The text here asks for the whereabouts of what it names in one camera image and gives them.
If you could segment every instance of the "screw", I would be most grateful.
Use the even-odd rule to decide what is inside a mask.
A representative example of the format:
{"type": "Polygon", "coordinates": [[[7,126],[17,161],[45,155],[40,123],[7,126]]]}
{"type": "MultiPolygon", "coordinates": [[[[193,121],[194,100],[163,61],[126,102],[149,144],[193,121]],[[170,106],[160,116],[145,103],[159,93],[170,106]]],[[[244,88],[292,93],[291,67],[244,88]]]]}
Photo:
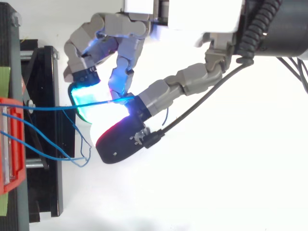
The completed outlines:
{"type": "Polygon", "coordinates": [[[17,12],[12,14],[12,24],[14,27],[20,27],[22,24],[21,15],[17,12]]]}
{"type": "Polygon", "coordinates": [[[32,100],[28,100],[27,106],[28,107],[36,107],[32,100]]]}
{"type": "Polygon", "coordinates": [[[55,60],[60,60],[60,55],[58,51],[54,51],[53,52],[53,57],[55,58],[55,60]]]}

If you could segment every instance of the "red plastic part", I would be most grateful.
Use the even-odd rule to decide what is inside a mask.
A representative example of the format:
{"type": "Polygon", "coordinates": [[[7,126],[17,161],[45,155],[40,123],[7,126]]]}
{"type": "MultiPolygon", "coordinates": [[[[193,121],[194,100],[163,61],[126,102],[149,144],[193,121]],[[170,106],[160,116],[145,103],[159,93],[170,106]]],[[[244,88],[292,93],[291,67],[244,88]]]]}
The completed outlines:
{"type": "MultiPolygon", "coordinates": [[[[22,102],[13,99],[0,98],[0,103],[14,104],[23,106],[22,102]]],[[[8,114],[24,119],[24,111],[21,108],[8,108],[8,114]]],[[[24,135],[24,124],[15,119],[10,119],[11,132],[10,135],[18,138],[22,141],[25,141],[24,135]]],[[[17,186],[21,184],[26,179],[26,154],[25,147],[17,142],[11,140],[11,151],[12,151],[12,171],[14,179],[10,181],[8,185],[3,183],[3,171],[2,171],[2,153],[0,148],[0,195],[8,193],[17,186]]]]}

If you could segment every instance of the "black metal frame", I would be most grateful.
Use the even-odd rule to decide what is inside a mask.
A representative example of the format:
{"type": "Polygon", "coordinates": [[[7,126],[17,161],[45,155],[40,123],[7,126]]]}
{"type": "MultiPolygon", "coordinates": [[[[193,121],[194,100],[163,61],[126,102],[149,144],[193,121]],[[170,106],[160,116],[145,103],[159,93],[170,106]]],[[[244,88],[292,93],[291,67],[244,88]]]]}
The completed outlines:
{"type": "MultiPolygon", "coordinates": [[[[25,40],[21,43],[21,51],[33,51],[29,61],[22,61],[22,72],[28,94],[24,94],[24,102],[32,100],[37,107],[55,107],[58,102],[58,67],[55,59],[56,50],[52,46],[38,48],[37,40],[25,40]]],[[[75,121],[75,112],[67,111],[75,121]]],[[[30,114],[24,110],[25,120],[33,123],[50,140],[60,146],[69,156],[75,156],[75,129],[62,111],[30,114]]],[[[41,147],[48,155],[61,158],[54,147],[42,137],[38,137],[31,128],[25,127],[26,142],[41,147]]],[[[26,150],[26,157],[38,158],[38,155],[26,150]]],[[[62,163],[41,158],[44,168],[27,169],[29,218],[30,222],[39,222],[40,212],[51,212],[58,217],[63,212],[62,163]]]]}

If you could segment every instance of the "blue light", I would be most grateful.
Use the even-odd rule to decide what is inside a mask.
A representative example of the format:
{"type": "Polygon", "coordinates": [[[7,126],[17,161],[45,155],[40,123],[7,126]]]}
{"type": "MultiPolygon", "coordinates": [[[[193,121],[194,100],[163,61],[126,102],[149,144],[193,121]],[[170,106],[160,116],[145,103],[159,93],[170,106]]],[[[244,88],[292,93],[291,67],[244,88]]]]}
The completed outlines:
{"type": "MultiPolygon", "coordinates": [[[[105,88],[106,84],[100,82],[93,86],[72,89],[71,94],[75,105],[101,102],[111,99],[110,91],[104,90],[105,88]]],[[[117,120],[115,122],[118,122],[129,115],[127,108],[118,103],[82,107],[78,108],[78,112],[90,124],[97,124],[101,121],[106,123],[106,121],[113,121],[114,119],[117,120]]]]}
{"type": "MultiPolygon", "coordinates": [[[[78,89],[73,89],[71,91],[73,100],[75,105],[87,104],[87,103],[95,103],[103,101],[104,99],[109,99],[109,94],[104,94],[102,91],[101,82],[89,86],[78,89]]],[[[98,106],[90,106],[85,108],[78,108],[79,115],[86,120],[88,123],[93,123],[97,117],[97,114],[101,113],[103,109],[103,105],[98,106]]]]}

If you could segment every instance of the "red clamp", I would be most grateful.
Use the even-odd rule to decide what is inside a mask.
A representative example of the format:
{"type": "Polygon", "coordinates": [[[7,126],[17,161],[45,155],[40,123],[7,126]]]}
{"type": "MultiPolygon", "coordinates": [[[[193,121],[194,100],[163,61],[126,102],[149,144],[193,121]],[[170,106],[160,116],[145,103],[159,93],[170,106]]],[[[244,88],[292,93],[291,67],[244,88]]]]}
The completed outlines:
{"type": "MultiPolygon", "coordinates": [[[[23,106],[22,102],[6,98],[0,98],[0,103],[23,106]]],[[[2,113],[24,119],[23,109],[0,105],[0,130],[25,141],[24,124],[3,116],[2,113]]],[[[25,147],[21,143],[0,134],[0,195],[16,188],[25,178],[25,147]]]]}

